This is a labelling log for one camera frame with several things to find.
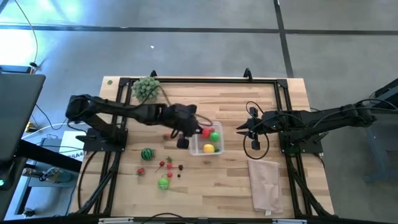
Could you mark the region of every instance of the yellow ball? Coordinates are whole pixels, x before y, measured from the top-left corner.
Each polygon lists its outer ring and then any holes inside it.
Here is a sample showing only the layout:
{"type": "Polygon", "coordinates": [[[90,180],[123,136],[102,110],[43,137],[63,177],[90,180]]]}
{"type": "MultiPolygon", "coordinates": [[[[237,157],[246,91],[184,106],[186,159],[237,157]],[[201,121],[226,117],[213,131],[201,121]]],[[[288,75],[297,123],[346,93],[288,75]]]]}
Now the yellow ball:
{"type": "Polygon", "coordinates": [[[205,147],[203,147],[203,150],[205,153],[213,153],[214,146],[212,144],[205,144],[205,147]]]}

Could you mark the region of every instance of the green fruit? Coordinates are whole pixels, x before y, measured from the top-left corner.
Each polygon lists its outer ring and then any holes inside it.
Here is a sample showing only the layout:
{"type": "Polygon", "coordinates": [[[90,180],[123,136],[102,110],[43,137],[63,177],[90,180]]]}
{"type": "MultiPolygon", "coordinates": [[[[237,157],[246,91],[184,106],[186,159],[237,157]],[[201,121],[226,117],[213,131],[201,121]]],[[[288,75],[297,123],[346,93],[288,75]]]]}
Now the green fruit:
{"type": "Polygon", "coordinates": [[[149,161],[154,158],[155,152],[151,148],[145,148],[141,151],[141,157],[143,160],[149,161]]]}
{"type": "Polygon", "coordinates": [[[220,140],[220,134],[218,132],[215,131],[210,134],[210,141],[217,142],[218,140],[220,140]]]}
{"type": "Polygon", "coordinates": [[[158,188],[162,190],[167,190],[169,188],[169,184],[170,184],[169,180],[165,177],[160,178],[159,181],[157,182],[158,188]]]}

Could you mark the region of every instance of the green striped ball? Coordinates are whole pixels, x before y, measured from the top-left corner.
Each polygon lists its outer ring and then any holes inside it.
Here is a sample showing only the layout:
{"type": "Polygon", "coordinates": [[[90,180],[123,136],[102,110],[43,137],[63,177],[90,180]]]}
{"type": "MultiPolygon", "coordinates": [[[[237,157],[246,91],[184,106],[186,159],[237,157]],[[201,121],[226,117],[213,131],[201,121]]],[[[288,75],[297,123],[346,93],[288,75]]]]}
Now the green striped ball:
{"type": "Polygon", "coordinates": [[[154,155],[155,155],[155,152],[151,148],[145,148],[141,151],[141,158],[146,161],[153,159],[154,155]]]}

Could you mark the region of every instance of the toy watermelon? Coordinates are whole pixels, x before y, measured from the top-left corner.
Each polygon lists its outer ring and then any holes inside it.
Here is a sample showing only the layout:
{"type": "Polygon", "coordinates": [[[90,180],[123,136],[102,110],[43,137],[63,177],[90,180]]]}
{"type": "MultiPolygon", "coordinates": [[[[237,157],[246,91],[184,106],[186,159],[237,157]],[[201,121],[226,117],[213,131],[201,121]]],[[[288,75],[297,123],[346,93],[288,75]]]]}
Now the toy watermelon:
{"type": "Polygon", "coordinates": [[[162,177],[157,182],[157,186],[159,189],[167,190],[169,188],[169,183],[170,183],[170,181],[167,178],[162,177]]]}
{"type": "Polygon", "coordinates": [[[141,151],[141,157],[145,161],[149,161],[149,160],[153,159],[154,156],[155,156],[155,152],[151,148],[145,148],[141,151]]]}

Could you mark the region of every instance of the desk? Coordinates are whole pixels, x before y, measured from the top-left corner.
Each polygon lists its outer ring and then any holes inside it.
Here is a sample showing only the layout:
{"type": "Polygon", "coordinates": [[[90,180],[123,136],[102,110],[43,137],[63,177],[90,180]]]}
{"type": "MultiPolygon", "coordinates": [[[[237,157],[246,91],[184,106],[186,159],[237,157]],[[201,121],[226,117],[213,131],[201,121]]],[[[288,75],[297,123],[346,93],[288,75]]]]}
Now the desk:
{"type": "MultiPolygon", "coordinates": [[[[104,77],[99,96],[115,100],[119,79],[120,77],[104,77]]],[[[291,78],[287,82],[293,110],[309,110],[304,80],[291,78]]],[[[245,109],[247,101],[255,101],[264,111],[276,109],[274,87],[255,83],[162,83],[161,85],[171,103],[196,104],[198,114],[219,121],[223,125],[225,152],[219,156],[191,156],[188,150],[177,149],[176,141],[165,142],[162,139],[162,134],[170,133],[171,129],[145,126],[128,119],[129,137],[126,150],[121,157],[111,216],[150,217],[157,213],[172,212],[183,217],[265,218],[264,213],[253,210],[247,157],[242,147],[243,136],[236,134],[235,128],[249,118],[245,109]],[[140,153],[145,147],[155,149],[156,158],[153,161],[141,159],[140,153]],[[155,173],[155,170],[159,166],[159,161],[165,160],[167,156],[174,160],[174,176],[170,181],[170,188],[164,191],[157,188],[157,180],[167,171],[161,168],[155,173]],[[181,172],[177,168],[179,164],[184,166],[181,172]],[[140,167],[145,168],[146,174],[137,178],[136,170],[140,167]],[[181,178],[177,178],[178,173],[181,173],[181,178]]],[[[165,102],[163,95],[158,96],[157,102],[165,102]]],[[[136,105],[138,102],[132,98],[131,104],[136,105]]],[[[101,117],[110,123],[111,116],[103,114],[101,117]]],[[[264,153],[266,148],[265,138],[261,137],[259,140],[262,144],[261,151],[251,150],[250,141],[246,143],[249,153],[253,156],[264,153]]],[[[293,218],[285,157],[280,152],[277,135],[270,134],[269,140],[271,144],[269,153],[263,159],[280,164],[280,184],[284,204],[283,214],[271,217],[293,218]]],[[[103,157],[104,153],[97,153],[88,165],[81,186],[82,203],[98,185],[103,157]]],[[[333,213],[322,163],[312,154],[303,154],[302,157],[308,188],[325,210],[333,213]]],[[[107,194],[108,188],[104,191],[101,211],[105,207],[107,194]]],[[[299,190],[298,199],[303,211],[302,194],[299,190]]],[[[77,209],[77,196],[75,196],[71,212],[77,209]]]]}

